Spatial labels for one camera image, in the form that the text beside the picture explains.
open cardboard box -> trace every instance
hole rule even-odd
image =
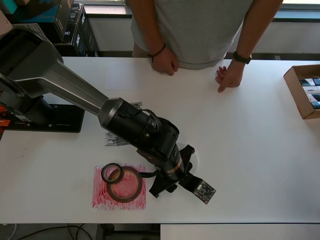
[[[0,38],[12,29],[11,23],[0,10]]]
[[[320,109],[314,109],[299,81],[315,76],[320,76],[320,65],[293,66],[284,75],[284,80],[303,119],[320,118]]]

hand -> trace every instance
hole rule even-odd
[[[172,76],[179,68],[179,62],[176,55],[167,47],[158,55],[153,58],[151,63],[153,70],[160,73],[167,73]]]
[[[226,68],[226,66],[223,68],[221,66],[219,67],[219,70],[216,71],[218,76],[215,78],[220,84],[218,93],[222,93],[226,88],[239,87],[245,65],[245,63],[232,60],[228,68]]]

tape roll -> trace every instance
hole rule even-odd
[[[121,170],[123,170],[123,172],[130,172],[132,173],[133,175],[135,175],[137,181],[138,181],[138,187],[136,188],[136,191],[131,195],[131,196],[128,196],[128,197],[122,197],[122,196],[118,196],[115,194],[114,190],[113,190],[113,186],[108,184],[106,187],[107,187],[107,192],[110,196],[110,198],[112,198],[113,200],[119,202],[119,203],[129,203],[133,200],[135,200],[140,192],[141,192],[141,189],[142,189],[142,178],[139,177],[139,172],[134,169],[133,167],[131,166],[122,166],[120,167]],[[110,176],[108,177],[108,180],[109,181],[113,181],[113,178],[116,178],[117,177],[117,174],[119,174],[119,169],[115,169],[111,174]]]
[[[114,174],[112,178],[110,178],[111,174],[109,177],[107,176],[108,170],[111,168],[116,168],[112,173],[114,173],[115,171],[117,171],[118,173],[118,175]],[[103,181],[105,181],[108,184],[108,186],[119,183],[123,177],[124,177],[124,171],[122,167],[116,163],[109,163],[105,165],[101,170],[101,178]]]

robotic arm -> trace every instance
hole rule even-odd
[[[45,124],[52,116],[51,107],[42,99],[46,93],[96,115],[104,129],[136,147],[141,156],[155,165],[154,173],[141,174],[156,176],[150,189],[156,198],[164,190],[173,192],[176,183],[205,203],[215,193],[206,182],[189,173],[194,149],[187,146],[179,151],[179,130],[171,122],[121,98],[108,98],[68,69],[55,47],[35,33],[16,28],[0,39],[0,88],[0,105],[30,122]],[[36,110],[27,114],[28,111],[21,110],[22,105],[36,106]],[[198,196],[199,185],[203,186],[202,197]]]

black wristband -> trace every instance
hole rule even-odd
[[[251,57],[248,57],[248,58],[243,57],[243,56],[239,55],[237,53],[237,51],[234,51],[233,59],[236,60],[237,62],[240,62],[240,63],[249,64],[252,58]]]
[[[155,54],[151,55],[150,53],[147,55],[148,57],[150,57],[152,59],[152,63],[154,63],[154,57],[158,56],[160,53],[163,52],[163,50],[165,50],[166,48],[166,44],[163,45],[163,47]]]

